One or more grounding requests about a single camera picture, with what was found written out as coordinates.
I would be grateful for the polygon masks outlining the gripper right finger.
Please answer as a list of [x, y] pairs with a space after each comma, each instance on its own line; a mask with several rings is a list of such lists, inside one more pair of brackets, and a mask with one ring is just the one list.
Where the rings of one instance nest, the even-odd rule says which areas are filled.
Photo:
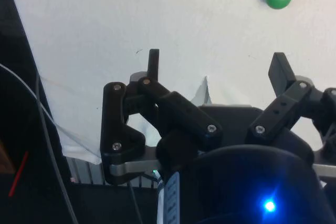
[[335, 88], [318, 90], [299, 80], [283, 52], [276, 52], [268, 70], [276, 98], [250, 125], [249, 144], [272, 145], [301, 118], [311, 119], [321, 135], [324, 156], [335, 155]]

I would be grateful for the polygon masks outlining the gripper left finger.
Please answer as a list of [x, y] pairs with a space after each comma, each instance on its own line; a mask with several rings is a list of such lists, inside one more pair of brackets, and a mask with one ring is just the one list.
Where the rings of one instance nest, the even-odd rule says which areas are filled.
[[[103, 88], [100, 154], [106, 182], [120, 185], [152, 170], [169, 173], [220, 146], [220, 124], [158, 81], [159, 50], [149, 51], [148, 69], [129, 84], [110, 82]], [[143, 133], [127, 125], [139, 114], [159, 133], [155, 147]]]

